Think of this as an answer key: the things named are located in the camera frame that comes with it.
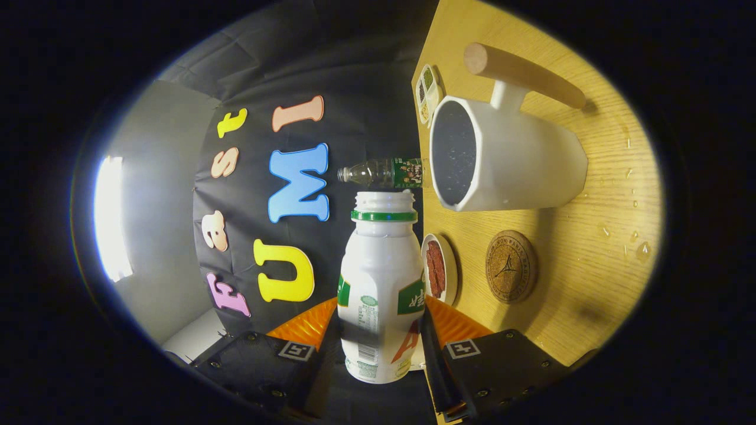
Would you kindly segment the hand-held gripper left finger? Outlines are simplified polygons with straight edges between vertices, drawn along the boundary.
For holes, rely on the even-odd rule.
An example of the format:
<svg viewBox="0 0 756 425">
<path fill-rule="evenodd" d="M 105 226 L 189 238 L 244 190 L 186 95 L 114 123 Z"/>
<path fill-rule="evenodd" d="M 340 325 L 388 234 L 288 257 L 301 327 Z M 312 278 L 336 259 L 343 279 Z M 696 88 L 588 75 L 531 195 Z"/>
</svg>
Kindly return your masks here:
<svg viewBox="0 0 756 425">
<path fill-rule="evenodd" d="M 338 351 L 337 299 L 314 306 L 266 334 L 222 336 L 192 369 L 227 392 L 281 416 L 320 418 Z"/>
</svg>

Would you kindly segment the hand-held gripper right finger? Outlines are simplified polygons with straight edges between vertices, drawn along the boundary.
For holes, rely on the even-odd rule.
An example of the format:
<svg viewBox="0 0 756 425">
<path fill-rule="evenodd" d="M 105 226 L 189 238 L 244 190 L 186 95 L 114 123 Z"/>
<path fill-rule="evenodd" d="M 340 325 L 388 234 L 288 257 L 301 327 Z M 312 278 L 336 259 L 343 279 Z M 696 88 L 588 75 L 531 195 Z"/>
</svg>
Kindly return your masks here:
<svg viewBox="0 0 756 425">
<path fill-rule="evenodd" d="M 492 418 L 570 372 L 518 330 L 491 331 L 432 296 L 421 338 L 435 411 L 446 421 Z"/>
</svg>

